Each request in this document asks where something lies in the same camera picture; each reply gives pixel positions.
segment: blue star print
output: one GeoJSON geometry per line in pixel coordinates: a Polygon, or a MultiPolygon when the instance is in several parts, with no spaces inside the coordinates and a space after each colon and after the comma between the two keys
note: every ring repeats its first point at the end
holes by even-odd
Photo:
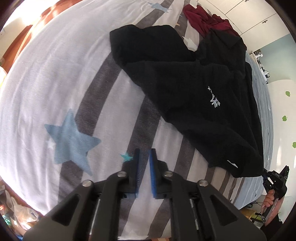
{"type": "Polygon", "coordinates": [[[132,156],[129,156],[129,154],[126,152],[124,155],[121,155],[123,157],[123,162],[130,161],[133,159],[132,156]]]}
{"type": "Polygon", "coordinates": [[[92,175],[86,153],[101,141],[78,131],[72,110],[68,111],[62,126],[45,124],[44,127],[56,143],[54,162],[61,164],[71,160],[92,175]]]}
{"type": "Polygon", "coordinates": [[[151,5],[151,8],[156,8],[156,9],[159,9],[161,11],[164,11],[164,12],[168,12],[169,8],[166,8],[166,7],[163,7],[161,6],[159,3],[151,3],[151,2],[147,2],[151,5]]]}

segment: person's arm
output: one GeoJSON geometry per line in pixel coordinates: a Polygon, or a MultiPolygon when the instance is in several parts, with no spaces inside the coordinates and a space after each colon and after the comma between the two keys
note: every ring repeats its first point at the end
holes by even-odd
{"type": "MultiPolygon", "coordinates": [[[[279,220],[279,216],[278,216],[279,209],[281,208],[283,201],[284,201],[284,197],[278,200],[268,220],[260,228],[264,232],[267,240],[270,240],[275,235],[275,233],[279,230],[279,228],[283,225],[283,222],[279,220]]],[[[263,204],[261,207],[261,213],[263,213],[266,208],[272,206],[273,203],[274,203],[274,190],[270,190],[263,201],[263,204]]]]}

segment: black garment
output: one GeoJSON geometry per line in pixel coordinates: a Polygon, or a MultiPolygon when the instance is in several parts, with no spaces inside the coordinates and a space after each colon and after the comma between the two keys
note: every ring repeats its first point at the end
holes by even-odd
{"type": "Polygon", "coordinates": [[[276,215],[269,225],[263,225],[260,229],[263,231],[268,241],[276,234],[282,225],[283,222],[279,220],[279,215],[276,215]]]}
{"type": "Polygon", "coordinates": [[[261,124],[240,37],[211,29],[193,52],[168,25],[128,25],[110,41],[117,64],[210,167],[234,177],[262,174],[261,124]]]}

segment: bed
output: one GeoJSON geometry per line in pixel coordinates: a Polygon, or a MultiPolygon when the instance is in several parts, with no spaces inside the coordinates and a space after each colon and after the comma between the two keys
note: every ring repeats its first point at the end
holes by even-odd
{"type": "MultiPolygon", "coordinates": [[[[206,179],[237,208],[262,193],[260,177],[234,178],[209,168],[187,139],[166,123],[151,101],[110,54],[109,32],[127,24],[168,24],[196,50],[202,37],[187,22],[189,0],[83,0],[58,17],[24,48],[0,91],[0,176],[30,206],[46,214],[81,181],[106,179],[140,148],[139,197],[123,200],[121,239],[170,237],[168,203],[154,200],[149,149],[170,170],[197,182],[206,179]],[[85,143],[55,158],[55,130],[69,126],[85,143]]],[[[262,124],[264,167],[269,169],[273,130],[267,86],[252,65],[253,91],[262,124]]]]}

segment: hand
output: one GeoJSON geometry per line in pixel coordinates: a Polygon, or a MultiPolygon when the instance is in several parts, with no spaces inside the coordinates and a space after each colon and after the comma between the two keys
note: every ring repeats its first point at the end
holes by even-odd
{"type": "MultiPolygon", "coordinates": [[[[267,193],[264,201],[263,201],[263,204],[262,204],[262,207],[261,207],[261,213],[264,213],[264,210],[265,208],[268,208],[270,206],[273,205],[274,203],[274,193],[275,191],[272,189],[272,190],[269,190],[269,192],[267,193]]],[[[282,197],[280,200],[278,200],[278,202],[276,203],[273,211],[271,212],[268,220],[266,220],[266,223],[265,223],[265,226],[268,225],[273,219],[274,217],[279,213],[279,209],[281,208],[281,205],[283,204],[283,201],[284,201],[284,197],[282,197]]]]}

